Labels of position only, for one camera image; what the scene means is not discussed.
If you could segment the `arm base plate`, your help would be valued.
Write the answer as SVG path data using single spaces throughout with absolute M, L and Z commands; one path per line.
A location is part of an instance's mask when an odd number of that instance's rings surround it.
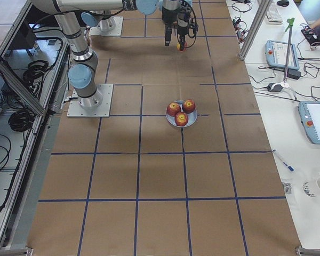
M 122 34 L 123 17 L 111 17 L 101 20 L 96 27 L 91 27 L 89 36 L 120 37 Z
M 110 116 L 113 84 L 98 84 L 96 93 L 89 98 L 81 98 L 74 89 L 67 117 L 69 118 L 108 118 Z

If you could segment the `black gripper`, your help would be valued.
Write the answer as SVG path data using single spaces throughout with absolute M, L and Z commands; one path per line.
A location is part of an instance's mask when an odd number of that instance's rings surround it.
M 177 19 L 177 32 L 179 37 L 177 37 L 177 48 L 181 51 L 186 49 L 186 39 L 185 36 L 188 34 L 189 27 L 189 14 L 187 12 L 179 12 Z M 165 24 L 165 46 L 169 46 L 172 36 L 172 25 L 169 23 Z
M 162 20 L 167 24 L 172 24 L 177 20 L 180 10 L 179 0 L 163 0 L 162 1 Z

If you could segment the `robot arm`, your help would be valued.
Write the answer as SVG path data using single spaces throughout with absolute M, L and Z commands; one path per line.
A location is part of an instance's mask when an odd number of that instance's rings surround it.
M 75 61 L 68 72 L 69 81 L 77 93 L 79 105 L 91 108 L 100 105 L 103 98 L 94 82 L 98 58 L 82 34 L 75 13 L 80 12 L 83 20 L 95 21 L 94 26 L 96 26 L 103 19 L 110 20 L 112 10 L 139 11 L 150 15 L 155 12 L 159 1 L 32 1 L 32 3 L 39 10 L 55 16 Z
M 85 11 L 81 18 L 88 27 L 98 27 L 107 32 L 115 26 L 113 16 L 123 11 L 138 10 L 144 15 L 153 14 L 156 9 L 162 12 L 162 21 L 165 24 L 165 46 L 169 46 L 172 30 L 177 30 L 177 49 L 184 51 L 189 48 L 186 37 L 195 40 L 198 24 L 191 1 L 123 1 L 123 7 L 112 14 L 110 11 Z

